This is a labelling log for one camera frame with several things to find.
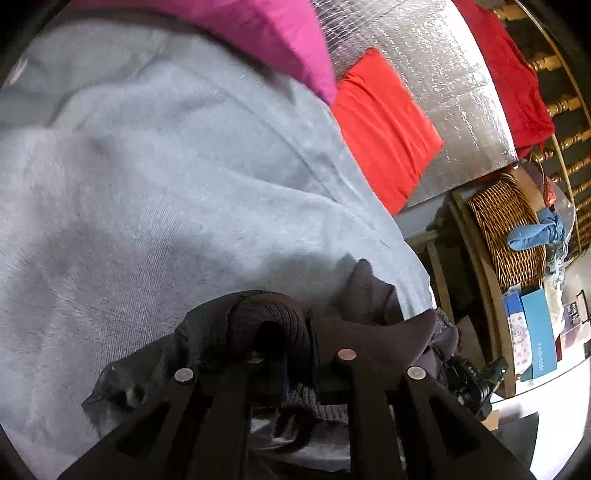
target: blue cloth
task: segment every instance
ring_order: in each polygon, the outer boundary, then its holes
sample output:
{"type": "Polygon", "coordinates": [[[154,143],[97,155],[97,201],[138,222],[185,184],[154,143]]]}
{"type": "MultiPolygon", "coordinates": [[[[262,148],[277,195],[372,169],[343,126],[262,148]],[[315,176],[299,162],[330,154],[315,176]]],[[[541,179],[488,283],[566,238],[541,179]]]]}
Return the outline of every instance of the blue cloth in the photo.
{"type": "Polygon", "coordinates": [[[507,235],[509,248],[527,250],[540,245],[564,242],[566,231],[560,215],[545,208],[538,212],[538,218],[538,225],[519,226],[507,235]]]}

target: white surface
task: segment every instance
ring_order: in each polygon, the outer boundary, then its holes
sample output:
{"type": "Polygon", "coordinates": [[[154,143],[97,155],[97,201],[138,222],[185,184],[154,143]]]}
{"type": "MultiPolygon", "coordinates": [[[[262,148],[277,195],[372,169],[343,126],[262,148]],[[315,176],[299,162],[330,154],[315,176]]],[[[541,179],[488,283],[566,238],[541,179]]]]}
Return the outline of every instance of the white surface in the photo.
{"type": "Polygon", "coordinates": [[[493,405],[500,421],[540,413],[531,471],[537,480],[552,480],[583,438],[589,391],[589,359],[559,377],[493,405]]]}

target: silver screw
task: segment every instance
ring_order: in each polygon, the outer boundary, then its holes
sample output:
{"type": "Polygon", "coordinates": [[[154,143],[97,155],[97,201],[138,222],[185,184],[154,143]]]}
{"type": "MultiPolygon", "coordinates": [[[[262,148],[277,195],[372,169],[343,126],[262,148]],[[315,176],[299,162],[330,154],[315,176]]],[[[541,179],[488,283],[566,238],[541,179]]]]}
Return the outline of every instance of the silver screw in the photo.
{"type": "Polygon", "coordinates": [[[181,384],[187,384],[193,379],[193,370],[190,368],[180,368],[174,374],[174,379],[181,384]]]}
{"type": "Polygon", "coordinates": [[[411,367],[407,370],[407,375],[413,380],[422,380],[427,376],[427,372],[421,367],[411,367]]]}
{"type": "Polygon", "coordinates": [[[355,350],[351,350],[351,348],[343,348],[338,351],[337,356],[346,362],[350,362],[351,360],[355,360],[357,358],[357,353],[355,350]]]}
{"type": "Polygon", "coordinates": [[[259,352],[255,351],[250,352],[246,357],[246,361],[251,365],[260,364],[263,360],[264,358],[262,357],[262,355],[259,352]]]}

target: teal box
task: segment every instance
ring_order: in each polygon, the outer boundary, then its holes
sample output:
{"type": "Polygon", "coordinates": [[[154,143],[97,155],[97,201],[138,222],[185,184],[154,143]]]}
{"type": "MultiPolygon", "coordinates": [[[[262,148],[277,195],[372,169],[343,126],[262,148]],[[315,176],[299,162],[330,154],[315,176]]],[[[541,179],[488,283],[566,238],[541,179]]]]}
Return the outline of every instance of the teal box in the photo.
{"type": "Polygon", "coordinates": [[[521,381],[539,378],[556,370],[556,344],[552,321],[544,290],[539,289],[521,297],[527,329],[530,332],[532,363],[521,381]]]}

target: orange-red pillow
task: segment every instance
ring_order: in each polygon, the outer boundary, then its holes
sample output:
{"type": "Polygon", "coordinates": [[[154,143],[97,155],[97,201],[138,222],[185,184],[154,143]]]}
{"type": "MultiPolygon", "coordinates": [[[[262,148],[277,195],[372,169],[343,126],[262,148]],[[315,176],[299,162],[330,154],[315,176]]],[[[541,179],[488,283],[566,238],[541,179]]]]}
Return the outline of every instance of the orange-red pillow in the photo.
{"type": "Polygon", "coordinates": [[[332,112],[372,190],[398,213],[443,141],[377,48],[339,82],[332,112]]]}

